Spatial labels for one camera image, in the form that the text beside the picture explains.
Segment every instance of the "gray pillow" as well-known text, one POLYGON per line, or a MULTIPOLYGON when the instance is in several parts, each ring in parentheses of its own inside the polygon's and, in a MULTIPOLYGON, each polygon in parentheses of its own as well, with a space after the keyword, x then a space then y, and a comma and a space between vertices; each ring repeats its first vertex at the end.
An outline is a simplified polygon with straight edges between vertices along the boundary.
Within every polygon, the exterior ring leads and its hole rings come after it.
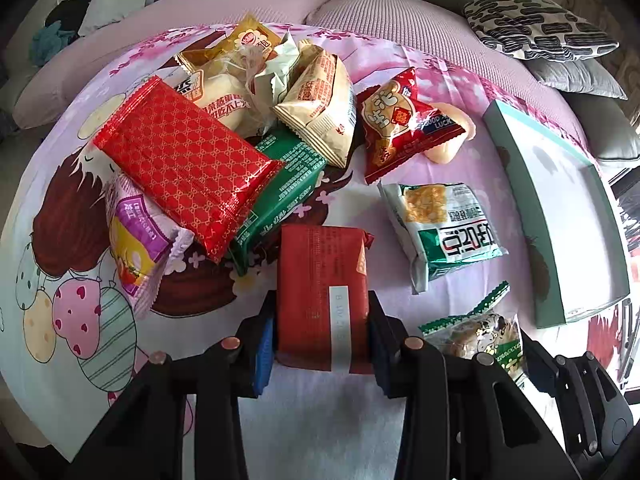
POLYGON ((563 93, 578 117, 591 154, 609 167, 640 164, 640 137, 614 99, 590 94, 563 93))
POLYGON ((524 64, 540 83, 578 94, 593 94, 625 99, 626 94, 615 78, 595 59, 558 63, 541 57, 524 64))

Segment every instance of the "purple snack package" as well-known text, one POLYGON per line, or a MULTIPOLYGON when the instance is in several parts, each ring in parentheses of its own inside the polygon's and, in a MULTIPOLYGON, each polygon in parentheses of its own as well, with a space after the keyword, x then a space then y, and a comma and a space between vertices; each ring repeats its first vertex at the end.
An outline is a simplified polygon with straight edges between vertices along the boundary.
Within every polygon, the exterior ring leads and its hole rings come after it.
POLYGON ((167 265, 182 259, 193 232, 180 227, 124 173, 107 184, 107 226, 111 254, 133 313, 154 304, 167 265))

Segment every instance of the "red patterned wrapper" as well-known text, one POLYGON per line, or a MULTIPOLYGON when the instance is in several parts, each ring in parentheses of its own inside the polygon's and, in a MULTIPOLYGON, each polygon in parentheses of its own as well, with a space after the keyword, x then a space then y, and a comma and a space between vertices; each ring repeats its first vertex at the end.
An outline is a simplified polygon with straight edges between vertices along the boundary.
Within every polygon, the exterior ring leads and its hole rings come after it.
POLYGON ((418 101, 415 68, 408 68, 379 87, 358 95, 367 139, 365 181, 385 173, 465 130, 437 108, 418 101))
POLYGON ((216 263, 284 165, 157 76, 136 90, 93 142, 176 223, 193 231, 216 263))
POLYGON ((370 374, 362 229, 282 226, 278 259, 278 353, 285 366, 370 374))

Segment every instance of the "patterned pillow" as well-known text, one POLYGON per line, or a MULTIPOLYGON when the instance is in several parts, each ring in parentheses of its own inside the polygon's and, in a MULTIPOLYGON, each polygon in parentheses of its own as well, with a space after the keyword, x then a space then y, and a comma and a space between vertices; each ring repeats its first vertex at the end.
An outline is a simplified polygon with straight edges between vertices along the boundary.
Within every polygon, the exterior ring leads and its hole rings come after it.
POLYGON ((609 34, 551 0, 474 0, 464 16, 482 43, 517 59, 575 61, 618 47, 609 34))

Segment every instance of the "blue gripper pad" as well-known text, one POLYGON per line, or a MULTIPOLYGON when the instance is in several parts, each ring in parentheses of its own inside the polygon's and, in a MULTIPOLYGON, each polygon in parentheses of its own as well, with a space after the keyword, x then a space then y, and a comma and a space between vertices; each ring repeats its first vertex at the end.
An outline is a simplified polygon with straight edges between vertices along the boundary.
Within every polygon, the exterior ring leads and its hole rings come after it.
POLYGON ((260 344, 255 355, 255 379, 254 390, 257 395, 261 395, 271 377, 273 367, 273 317, 264 324, 264 332, 260 338, 260 344))

